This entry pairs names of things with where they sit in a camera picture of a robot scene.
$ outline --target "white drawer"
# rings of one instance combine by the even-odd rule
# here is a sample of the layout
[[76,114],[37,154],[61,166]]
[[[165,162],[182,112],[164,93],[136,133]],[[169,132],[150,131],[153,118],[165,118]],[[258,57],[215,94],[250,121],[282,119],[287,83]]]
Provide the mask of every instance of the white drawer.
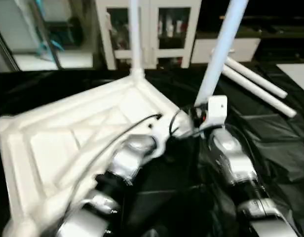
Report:
[[[260,43],[259,38],[235,39],[229,55],[238,62],[249,62]],[[208,63],[211,51],[216,47],[216,39],[196,39],[191,63]]]

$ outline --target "bottle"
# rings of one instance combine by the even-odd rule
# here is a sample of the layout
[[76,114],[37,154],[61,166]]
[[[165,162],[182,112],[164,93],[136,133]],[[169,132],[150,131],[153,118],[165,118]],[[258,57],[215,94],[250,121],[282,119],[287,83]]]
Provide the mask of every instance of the bottle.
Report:
[[178,35],[182,32],[182,30],[181,30],[182,23],[183,23],[183,21],[181,21],[181,20],[178,20],[176,23],[176,34],[178,34]]
[[161,18],[158,21],[158,36],[161,36],[163,33],[163,22]]
[[170,15],[166,17],[166,35],[167,37],[173,37],[174,27],[172,23],[172,18]]

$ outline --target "black cover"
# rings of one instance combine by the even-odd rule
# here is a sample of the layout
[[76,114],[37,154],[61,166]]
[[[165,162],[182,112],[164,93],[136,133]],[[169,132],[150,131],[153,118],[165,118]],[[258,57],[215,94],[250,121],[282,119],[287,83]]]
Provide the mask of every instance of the black cover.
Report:
[[[283,102],[298,111],[295,118],[279,114],[225,77],[221,77],[215,93],[228,96],[227,122],[247,136],[266,190],[300,236],[304,236],[304,91],[276,66],[251,69],[288,91]],[[21,113],[127,74],[0,74],[0,116]],[[146,74],[169,99],[185,106],[194,102],[204,69],[147,70]],[[236,130],[231,132],[243,141]],[[234,204],[212,165],[206,141],[169,141],[165,155],[140,171],[134,191],[124,201],[121,226],[125,236],[238,236]],[[9,218],[7,204],[0,161],[0,233]]]

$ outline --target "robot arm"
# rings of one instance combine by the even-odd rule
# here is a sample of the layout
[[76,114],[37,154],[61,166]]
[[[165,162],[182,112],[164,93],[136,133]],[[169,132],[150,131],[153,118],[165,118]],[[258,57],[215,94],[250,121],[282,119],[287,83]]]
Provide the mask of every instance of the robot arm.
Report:
[[64,221],[57,237],[112,236],[122,199],[140,170],[144,158],[157,148],[150,135],[129,135],[113,154],[107,171],[97,175],[97,186]]
[[257,237],[297,237],[260,184],[250,158],[239,141],[224,127],[212,133],[210,150],[228,185],[240,222],[249,235]]

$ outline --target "white pvc tube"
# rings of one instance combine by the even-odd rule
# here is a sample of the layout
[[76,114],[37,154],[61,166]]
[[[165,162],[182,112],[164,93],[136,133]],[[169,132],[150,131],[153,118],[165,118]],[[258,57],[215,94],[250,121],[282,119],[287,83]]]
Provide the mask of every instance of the white pvc tube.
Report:
[[273,93],[274,95],[277,95],[280,98],[285,98],[287,96],[287,92],[279,88],[278,86],[274,85],[273,83],[269,82],[265,78],[261,77],[260,75],[254,73],[250,69],[244,67],[242,64],[236,62],[230,57],[227,57],[226,65],[236,70],[238,73],[241,73],[242,75],[246,76],[251,81],[255,82],[256,84],[262,86],[269,92]]
[[141,68],[141,45],[139,29],[139,0],[130,0],[130,41],[132,51],[132,71],[142,70]]
[[241,23],[248,0],[231,0],[219,32],[217,46],[202,80],[195,105],[207,102],[217,86],[222,67]]
[[258,85],[255,85],[253,82],[251,82],[241,74],[237,73],[235,70],[229,68],[228,66],[223,66],[222,74],[230,78],[232,81],[238,83],[240,86],[244,87],[248,91],[252,92],[256,96],[260,97],[262,100],[272,105],[274,108],[278,109],[288,117],[292,118],[296,115],[297,112],[295,110],[291,109],[290,107],[279,101],[277,98],[260,88]]

